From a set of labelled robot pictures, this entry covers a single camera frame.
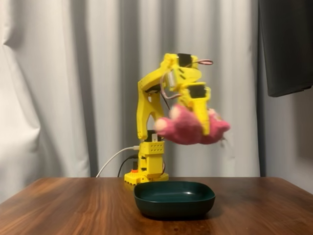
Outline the yellow fixed gripper finger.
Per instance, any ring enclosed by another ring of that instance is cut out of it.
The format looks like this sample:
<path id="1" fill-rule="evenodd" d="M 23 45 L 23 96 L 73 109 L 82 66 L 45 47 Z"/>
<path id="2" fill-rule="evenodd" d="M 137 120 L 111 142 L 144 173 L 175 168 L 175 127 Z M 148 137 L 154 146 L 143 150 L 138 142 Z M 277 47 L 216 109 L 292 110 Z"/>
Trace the yellow fixed gripper finger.
<path id="1" fill-rule="evenodd" d="M 178 103 L 186 108 L 193 108 L 193 101 L 189 93 L 180 94 Z"/>

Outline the yellow gripper body black servo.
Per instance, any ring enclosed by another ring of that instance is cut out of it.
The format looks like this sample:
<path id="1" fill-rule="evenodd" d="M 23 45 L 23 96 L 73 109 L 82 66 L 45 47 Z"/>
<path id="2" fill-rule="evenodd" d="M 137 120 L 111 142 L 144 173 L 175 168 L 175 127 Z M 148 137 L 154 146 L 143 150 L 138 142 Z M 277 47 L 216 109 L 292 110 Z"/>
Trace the yellow gripper body black servo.
<path id="1" fill-rule="evenodd" d="M 208 101 L 211 97 L 211 90 L 204 82 L 184 84 L 180 89 L 180 94 L 183 93 L 189 93 L 192 99 L 206 98 Z"/>

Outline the yellow moving gripper finger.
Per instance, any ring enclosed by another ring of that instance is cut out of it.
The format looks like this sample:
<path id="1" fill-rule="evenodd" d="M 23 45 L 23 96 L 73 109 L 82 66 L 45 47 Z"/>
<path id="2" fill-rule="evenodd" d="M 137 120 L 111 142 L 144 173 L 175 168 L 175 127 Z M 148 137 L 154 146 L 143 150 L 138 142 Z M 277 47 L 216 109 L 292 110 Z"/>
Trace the yellow moving gripper finger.
<path id="1" fill-rule="evenodd" d="M 207 99 L 206 98 L 195 98 L 192 99 L 192 109 L 196 118 L 198 119 L 203 135 L 209 135 L 210 124 L 209 116 L 207 112 Z"/>

